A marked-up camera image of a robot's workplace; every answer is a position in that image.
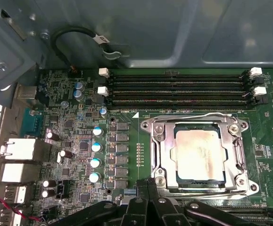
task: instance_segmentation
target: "cpu socket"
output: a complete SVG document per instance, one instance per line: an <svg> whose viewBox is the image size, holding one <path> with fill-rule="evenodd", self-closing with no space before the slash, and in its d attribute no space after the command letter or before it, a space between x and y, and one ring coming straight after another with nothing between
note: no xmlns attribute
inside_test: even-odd
<svg viewBox="0 0 273 226"><path fill-rule="evenodd" d="M151 177L161 196L240 199L259 191L245 163L247 122L222 113L162 115L141 129L150 134Z"/></svg>

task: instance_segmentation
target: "cable label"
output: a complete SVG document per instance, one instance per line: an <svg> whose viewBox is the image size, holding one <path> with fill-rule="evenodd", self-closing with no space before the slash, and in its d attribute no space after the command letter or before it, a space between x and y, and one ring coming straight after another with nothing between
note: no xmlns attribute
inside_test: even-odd
<svg viewBox="0 0 273 226"><path fill-rule="evenodd" d="M103 35L95 35L93 38L98 44L109 43L109 40Z"/></svg>

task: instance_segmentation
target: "white slot latch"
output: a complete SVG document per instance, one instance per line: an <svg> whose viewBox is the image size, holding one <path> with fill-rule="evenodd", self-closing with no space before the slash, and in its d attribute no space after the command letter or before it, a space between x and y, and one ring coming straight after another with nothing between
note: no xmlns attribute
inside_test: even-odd
<svg viewBox="0 0 273 226"><path fill-rule="evenodd" d="M107 68L100 68L99 69L99 75L104 76L105 78L109 78L109 70Z"/></svg>
<svg viewBox="0 0 273 226"><path fill-rule="evenodd" d="M105 97L108 96L108 89L106 86L101 86L101 87L98 87L98 94L101 94Z"/></svg>
<svg viewBox="0 0 273 226"><path fill-rule="evenodd" d="M260 96L266 94L266 88L263 86L258 86L254 89L254 96Z"/></svg>
<svg viewBox="0 0 273 226"><path fill-rule="evenodd" d="M253 67L250 71L249 71L249 76L251 78L259 76L262 74L262 68L261 67Z"/></svg>

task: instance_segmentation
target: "green circuit board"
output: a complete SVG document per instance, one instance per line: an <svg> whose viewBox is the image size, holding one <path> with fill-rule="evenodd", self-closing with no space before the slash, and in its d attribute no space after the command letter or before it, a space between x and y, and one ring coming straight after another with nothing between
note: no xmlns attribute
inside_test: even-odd
<svg viewBox="0 0 273 226"><path fill-rule="evenodd" d="M185 73L185 74L241 74L242 69L127 69L112 70L114 74L159 74L159 73ZM67 71L42 71L41 81L47 87L50 96L49 108L43 111L42 136L47 128L53 130L62 138L62 142L54 142L50 160L43 164L41 180L45 179L69 179L70 197L61 201L53 198L41 199L40 182L37 186L36 201L33 203L33 214L37 215L45 206L59 206L59 217L73 214L87 206L102 200L110 200L119 203L126 196L135 196L136 180L150 176L150 144L149 134L140 129L141 121L158 115L196 115L207 112L232 113L234 116L247 121L250 128L242 133L245 148L246 163L249 179L260 186L260 192L242 200L207 201L213 205L236 205L273 207L273 69L264 69L263 77L267 89L269 103L257 106L251 110L113 110L109 111L106 118L102 118L99 110L102 101L96 95L100 83L98 70L84 70L81 77L69 76ZM84 100L78 102L73 97L74 84L81 81L85 86ZM62 108L61 102L68 101L69 106ZM112 145L110 137L113 131L112 120L116 123L127 123L129 129L121 131L128 135L125 142L128 152L122 156L128 157L128 163L123 167L128 168L126 177L109 177L110 169L108 149ZM102 137L94 137L92 130L100 126L104 130ZM101 153L91 151L91 145L99 142L103 146ZM57 163L57 153L60 150L69 150L74 153L74 158L64 159L63 163ZM99 158L103 165L94 170L89 162L92 158ZM88 177L96 171L101 174L100 183L92 184ZM117 179L125 179L128 182L126 189L110 189L107 182Z"/></svg>

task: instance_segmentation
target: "black capacitor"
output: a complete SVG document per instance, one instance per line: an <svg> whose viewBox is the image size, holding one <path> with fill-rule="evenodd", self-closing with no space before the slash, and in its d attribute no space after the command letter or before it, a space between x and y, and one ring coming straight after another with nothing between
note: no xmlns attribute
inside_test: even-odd
<svg viewBox="0 0 273 226"><path fill-rule="evenodd" d="M58 134L53 133L53 132L47 133L46 138L48 138L50 140L54 140L54 141L59 141L60 140L60 136Z"/></svg>
<svg viewBox="0 0 273 226"><path fill-rule="evenodd" d="M62 150L62 151L60 151L60 156L64 157L64 158L71 158L72 157L72 152Z"/></svg>
<svg viewBox="0 0 273 226"><path fill-rule="evenodd" d="M42 185L43 187L55 187L57 186L57 182L55 180L45 180Z"/></svg>
<svg viewBox="0 0 273 226"><path fill-rule="evenodd" d="M56 195L56 191L54 189L48 189L42 192L42 198L48 198Z"/></svg>

